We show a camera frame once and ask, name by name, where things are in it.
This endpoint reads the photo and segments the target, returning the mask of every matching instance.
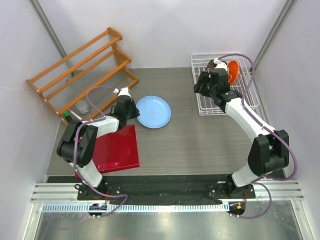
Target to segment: gray table surface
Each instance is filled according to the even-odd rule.
[[[171,107],[171,120],[159,129],[149,129],[136,119],[130,120],[128,124],[136,127],[140,167],[110,175],[229,174],[247,163],[251,143],[231,117],[199,116],[190,68],[142,68],[131,71],[139,77],[139,82],[131,88],[135,102],[148,95],[163,98]],[[92,84],[93,79],[99,77],[101,73],[87,74],[89,81],[79,79],[79,88]],[[123,87],[127,82],[126,77],[115,76],[105,84]],[[105,89],[98,89],[90,95],[94,103],[100,104],[111,96],[112,93]],[[73,168],[56,154],[65,128],[61,123],[47,175],[74,174]]]

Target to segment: white wall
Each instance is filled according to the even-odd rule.
[[[0,238],[20,240],[59,124],[26,79],[60,57],[29,1],[2,1],[0,22]]]
[[[123,36],[130,68],[161,68],[187,67],[194,53],[239,51],[255,58],[285,0],[39,2],[67,53],[113,27]]]
[[[258,82],[271,123],[289,133],[299,181],[320,228],[320,1],[296,1],[258,67]]]

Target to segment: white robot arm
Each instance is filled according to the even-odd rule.
[[[286,131],[277,131],[264,122],[246,102],[244,105],[250,114],[244,109],[242,95],[230,89],[226,67],[226,63],[215,59],[214,67],[210,69],[210,72],[201,72],[194,86],[194,92],[212,98],[215,105],[241,126],[252,142],[247,164],[230,174],[226,181],[230,194],[239,195],[256,179],[283,169],[289,164],[289,151],[262,128],[251,115],[287,144],[289,144],[289,136]]]
[[[105,119],[85,125],[80,130],[78,140],[76,164],[80,175],[85,179],[84,184],[89,184],[99,192],[106,192],[103,176],[97,170],[92,156],[94,154],[96,139],[121,130],[127,125],[127,120],[134,119],[140,115],[136,104],[130,95],[128,87],[116,89],[118,98],[116,105],[112,107],[113,112],[105,116]],[[63,114],[68,121],[68,126],[57,147],[57,155],[62,157],[71,166],[74,166],[75,135],[78,127],[85,121],[72,119],[66,112]]]

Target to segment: orange bowl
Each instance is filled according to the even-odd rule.
[[[234,84],[239,74],[239,64],[237,61],[231,61],[228,64],[228,82],[230,85]]]

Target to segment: light blue plate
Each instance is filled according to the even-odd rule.
[[[171,118],[170,106],[158,96],[145,96],[138,101],[136,107],[140,111],[138,121],[147,128],[162,128]]]

